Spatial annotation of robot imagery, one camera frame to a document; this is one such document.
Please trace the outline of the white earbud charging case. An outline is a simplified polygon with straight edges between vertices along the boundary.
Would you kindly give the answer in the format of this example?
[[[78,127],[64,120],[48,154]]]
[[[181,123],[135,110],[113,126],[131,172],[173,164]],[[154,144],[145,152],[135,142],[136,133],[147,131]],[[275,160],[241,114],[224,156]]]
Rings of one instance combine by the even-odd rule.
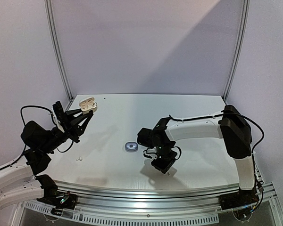
[[[98,105],[95,102],[95,98],[94,97],[89,97],[89,98],[85,98],[82,99],[79,102],[79,106],[81,108],[82,114],[88,114],[89,112],[96,112],[98,109]]]

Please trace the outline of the blue-grey earbud charging case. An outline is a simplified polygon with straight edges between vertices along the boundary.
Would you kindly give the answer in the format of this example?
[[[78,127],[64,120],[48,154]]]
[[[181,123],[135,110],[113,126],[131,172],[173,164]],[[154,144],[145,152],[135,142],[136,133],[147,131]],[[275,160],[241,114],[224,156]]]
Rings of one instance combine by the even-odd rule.
[[[136,142],[127,142],[125,143],[125,150],[127,152],[136,152],[138,151],[138,144]]]

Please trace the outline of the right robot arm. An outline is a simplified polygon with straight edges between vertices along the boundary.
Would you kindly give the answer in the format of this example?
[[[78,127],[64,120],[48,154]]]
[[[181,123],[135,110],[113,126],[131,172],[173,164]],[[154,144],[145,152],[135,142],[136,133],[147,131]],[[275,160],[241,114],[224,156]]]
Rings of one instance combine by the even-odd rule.
[[[181,157],[178,141],[193,138],[222,139],[228,155],[234,160],[239,178],[239,189],[234,201],[245,205],[253,197],[255,169],[252,157],[250,119],[241,115],[232,105],[223,110],[194,118],[161,118],[154,128],[141,128],[137,144],[146,147],[143,155],[151,159],[151,165],[167,173]]]

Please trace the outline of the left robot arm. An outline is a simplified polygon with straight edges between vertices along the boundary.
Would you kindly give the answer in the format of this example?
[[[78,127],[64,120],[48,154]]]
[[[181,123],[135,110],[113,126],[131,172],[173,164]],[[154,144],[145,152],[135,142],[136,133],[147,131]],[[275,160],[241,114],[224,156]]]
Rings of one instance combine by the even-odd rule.
[[[48,167],[50,154],[67,140],[79,143],[79,137],[94,115],[95,110],[80,109],[64,111],[56,102],[51,111],[55,124],[46,130],[35,121],[25,124],[21,139],[24,150],[19,157],[0,167],[0,210],[23,201],[36,199],[54,206],[55,209],[73,210],[77,195],[60,192],[53,179],[43,172]]]

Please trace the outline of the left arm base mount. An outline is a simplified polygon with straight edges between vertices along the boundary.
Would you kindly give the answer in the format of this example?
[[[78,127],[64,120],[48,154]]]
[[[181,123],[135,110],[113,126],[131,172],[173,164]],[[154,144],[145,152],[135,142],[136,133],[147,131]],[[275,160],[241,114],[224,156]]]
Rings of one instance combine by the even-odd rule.
[[[55,206],[56,209],[74,210],[77,204],[78,196],[76,194],[61,192],[57,189],[45,189],[44,196],[36,199],[39,202]]]

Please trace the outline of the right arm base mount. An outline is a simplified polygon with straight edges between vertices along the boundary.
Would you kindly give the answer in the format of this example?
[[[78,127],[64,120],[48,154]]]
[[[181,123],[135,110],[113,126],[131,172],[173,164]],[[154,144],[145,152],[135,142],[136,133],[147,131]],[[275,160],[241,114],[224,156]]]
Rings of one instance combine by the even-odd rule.
[[[235,209],[248,206],[259,201],[255,188],[252,190],[239,190],[234,193],[219,196],[218,202],[222,210]]]

